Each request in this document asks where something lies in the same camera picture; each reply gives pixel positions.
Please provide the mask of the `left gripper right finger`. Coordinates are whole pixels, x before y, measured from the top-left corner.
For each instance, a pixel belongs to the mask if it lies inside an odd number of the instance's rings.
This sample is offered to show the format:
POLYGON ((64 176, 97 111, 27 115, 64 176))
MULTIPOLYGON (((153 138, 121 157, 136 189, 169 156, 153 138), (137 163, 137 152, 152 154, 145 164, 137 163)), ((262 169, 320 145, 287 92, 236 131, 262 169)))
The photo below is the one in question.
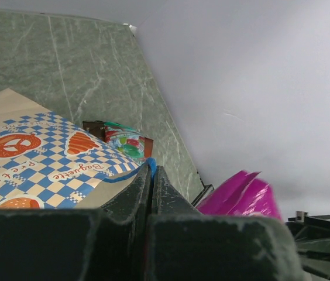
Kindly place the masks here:
POLYGON ((207 216, 154 175, 147 221, 147 280, 303 280, 284 222, 263 216, 207 216))

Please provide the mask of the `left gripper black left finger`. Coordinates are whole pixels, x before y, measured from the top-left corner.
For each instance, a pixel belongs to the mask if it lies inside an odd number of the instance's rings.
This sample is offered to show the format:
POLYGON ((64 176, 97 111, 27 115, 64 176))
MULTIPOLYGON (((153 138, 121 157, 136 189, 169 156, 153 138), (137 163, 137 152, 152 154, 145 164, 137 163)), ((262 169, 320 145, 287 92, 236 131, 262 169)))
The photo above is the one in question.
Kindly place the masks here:
POLYGON ((0 280, 138 280, 152 171, 99 208, 0 210, 0 280))

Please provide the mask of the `purple candy bag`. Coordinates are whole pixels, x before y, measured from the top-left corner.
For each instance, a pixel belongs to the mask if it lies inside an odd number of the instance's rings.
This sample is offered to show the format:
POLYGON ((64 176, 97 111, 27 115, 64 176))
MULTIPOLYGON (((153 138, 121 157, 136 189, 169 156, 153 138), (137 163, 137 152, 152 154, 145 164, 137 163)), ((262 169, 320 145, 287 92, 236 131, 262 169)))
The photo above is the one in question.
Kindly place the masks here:
POLYGON ((239 171, 196 206, 204 215, 263 215, 281 219, 273 189, 258 172, 239 171))

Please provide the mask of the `teal mint candy bag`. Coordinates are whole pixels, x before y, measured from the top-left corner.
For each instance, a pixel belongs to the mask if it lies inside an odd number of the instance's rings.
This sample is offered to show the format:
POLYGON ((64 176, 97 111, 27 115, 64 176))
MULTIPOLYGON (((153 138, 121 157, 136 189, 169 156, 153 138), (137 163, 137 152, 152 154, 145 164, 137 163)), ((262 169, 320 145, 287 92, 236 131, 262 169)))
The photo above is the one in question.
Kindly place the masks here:
POLYGON ((109 146, 131 157, 138 163, 145 160, 145 137, 133 128, 114 122, 105 122, 105 140, 109 146))

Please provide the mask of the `red Doritos chip bag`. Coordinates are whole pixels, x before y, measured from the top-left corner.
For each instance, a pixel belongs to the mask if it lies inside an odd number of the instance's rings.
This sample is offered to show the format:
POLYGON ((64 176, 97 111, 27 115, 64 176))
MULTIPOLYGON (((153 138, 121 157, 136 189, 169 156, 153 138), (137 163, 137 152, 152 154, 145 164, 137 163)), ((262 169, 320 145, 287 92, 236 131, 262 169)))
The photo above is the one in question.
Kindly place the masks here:
POLYGON ((153 139, 145 138, 144 157, 149 158, 152 156, 153 151, 153 139))

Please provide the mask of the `dark brown snack bag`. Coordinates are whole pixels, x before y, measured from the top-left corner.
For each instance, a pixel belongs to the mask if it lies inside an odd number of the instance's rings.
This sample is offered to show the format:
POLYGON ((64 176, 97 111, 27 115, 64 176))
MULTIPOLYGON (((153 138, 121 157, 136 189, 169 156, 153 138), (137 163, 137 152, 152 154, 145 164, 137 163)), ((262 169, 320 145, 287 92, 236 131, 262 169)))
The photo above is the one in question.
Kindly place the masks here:
POLYGON ((105 140, 105 123, 103 121, 83 121, 82 127, 98 139, 105 140))

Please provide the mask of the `checkered paper bag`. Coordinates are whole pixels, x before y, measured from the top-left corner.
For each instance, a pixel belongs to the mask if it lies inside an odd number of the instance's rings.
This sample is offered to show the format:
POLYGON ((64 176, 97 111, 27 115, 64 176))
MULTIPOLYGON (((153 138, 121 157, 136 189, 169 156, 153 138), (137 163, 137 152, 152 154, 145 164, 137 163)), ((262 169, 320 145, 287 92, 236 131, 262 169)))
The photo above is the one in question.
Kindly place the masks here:
POLYGON ((140 168, 56 113, 0 91, 0 208, 98 208, 140 168))

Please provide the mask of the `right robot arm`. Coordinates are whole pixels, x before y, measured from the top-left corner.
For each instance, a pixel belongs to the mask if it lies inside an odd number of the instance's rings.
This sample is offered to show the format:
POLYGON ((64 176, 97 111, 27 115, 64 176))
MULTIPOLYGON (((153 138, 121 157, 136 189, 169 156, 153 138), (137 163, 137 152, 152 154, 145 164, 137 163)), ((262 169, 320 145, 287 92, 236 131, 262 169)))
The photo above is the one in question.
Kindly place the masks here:
POLYGON ((330 215, 297 211, 286 222, 307 280, 330 280, 330 215))

